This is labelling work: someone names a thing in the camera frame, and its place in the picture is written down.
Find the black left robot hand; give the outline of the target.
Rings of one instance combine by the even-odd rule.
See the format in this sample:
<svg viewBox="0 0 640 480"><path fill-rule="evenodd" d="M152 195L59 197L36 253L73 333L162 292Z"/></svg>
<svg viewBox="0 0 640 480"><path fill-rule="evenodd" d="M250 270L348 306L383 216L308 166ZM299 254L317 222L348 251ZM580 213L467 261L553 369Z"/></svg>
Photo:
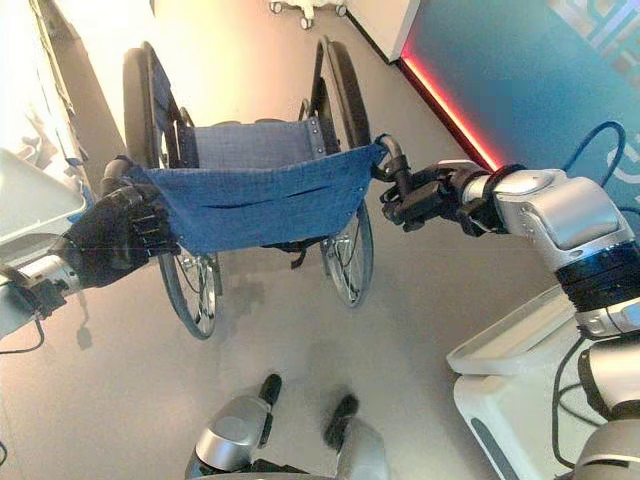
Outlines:
<svg viewBox="0 0 640 480"><path fill-rule="evenodd" d="M72 268L84 289L110 285L150 258L178 251L159 191L136 184L99 200L50 250Z"/></svg>

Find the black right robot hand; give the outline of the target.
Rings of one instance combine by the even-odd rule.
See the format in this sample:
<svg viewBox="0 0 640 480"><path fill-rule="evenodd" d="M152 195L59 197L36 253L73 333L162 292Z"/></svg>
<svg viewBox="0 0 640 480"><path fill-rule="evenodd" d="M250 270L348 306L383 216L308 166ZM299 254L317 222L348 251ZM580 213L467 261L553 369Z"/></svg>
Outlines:
<svg viewBox="0 0 640 480"><path fill-rule="evenodd" d="M470 160L444 160L412 173L401 155L378 169L374 178L393 184L380 196L384 217L411 232L435 217L455 221L466 186L487 175Z"/></svg>

